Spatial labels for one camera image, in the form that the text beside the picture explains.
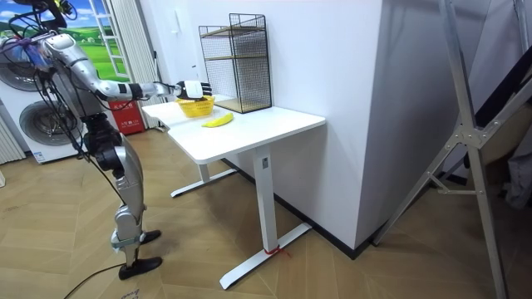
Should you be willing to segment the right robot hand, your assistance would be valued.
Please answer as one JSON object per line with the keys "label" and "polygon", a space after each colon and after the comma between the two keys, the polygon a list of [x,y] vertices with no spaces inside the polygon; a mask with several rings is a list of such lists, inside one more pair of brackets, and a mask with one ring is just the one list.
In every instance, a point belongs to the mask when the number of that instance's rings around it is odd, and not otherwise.
{"label": "right robot hand", "polygon": [[208,82],[179,81],[175,85],[175,95],[184,100],[201,100],[212,95],[212,88]]}

